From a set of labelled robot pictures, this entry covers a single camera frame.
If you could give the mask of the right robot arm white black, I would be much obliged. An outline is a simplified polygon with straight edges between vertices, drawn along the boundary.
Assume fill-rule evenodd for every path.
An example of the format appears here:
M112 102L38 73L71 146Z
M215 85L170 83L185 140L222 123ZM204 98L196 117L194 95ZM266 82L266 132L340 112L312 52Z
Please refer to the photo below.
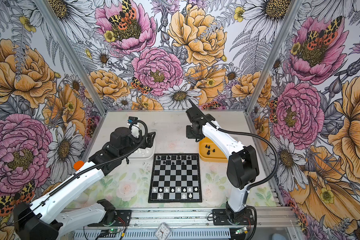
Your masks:
M256 150L232 138L241 133L222 129L213 116L204 115L198 107L189 108L186 114L191 123L186 127L186 137L196 142L210 139L228 159L227 178L233 189L226 203L226 216L230 223L236 224L249 212L250 185L260 174Z

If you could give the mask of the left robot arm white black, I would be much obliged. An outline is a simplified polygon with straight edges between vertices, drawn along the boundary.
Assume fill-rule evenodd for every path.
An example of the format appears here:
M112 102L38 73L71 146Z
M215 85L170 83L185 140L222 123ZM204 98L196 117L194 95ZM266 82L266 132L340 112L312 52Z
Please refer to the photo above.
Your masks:
M73 175L32 203L20 203L13 211L16 234L22 240L56 240L76 229L117 222L116 208L108 200L79 210L63 213L66 206L88 187L103 179L138 149L151 148L156 132L136 120L129 127L119 127L110 141L92 155Z

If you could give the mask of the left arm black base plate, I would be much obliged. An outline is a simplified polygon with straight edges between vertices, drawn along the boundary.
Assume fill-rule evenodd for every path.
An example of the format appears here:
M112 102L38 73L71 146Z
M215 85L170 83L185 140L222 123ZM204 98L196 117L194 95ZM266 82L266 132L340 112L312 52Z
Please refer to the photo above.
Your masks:
M128 227L131 221L131 210L115 210L107 212L104 218L95 224L88 225L89 227Z

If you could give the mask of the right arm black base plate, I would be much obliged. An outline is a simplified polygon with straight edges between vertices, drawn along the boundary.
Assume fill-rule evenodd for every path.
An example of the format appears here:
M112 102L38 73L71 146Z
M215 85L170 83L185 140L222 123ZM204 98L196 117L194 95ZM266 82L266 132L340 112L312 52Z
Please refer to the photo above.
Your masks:
M231 209L213 209L212 216L215 226L253 226L255 224L255 214L249 208L244 208L237 213Z

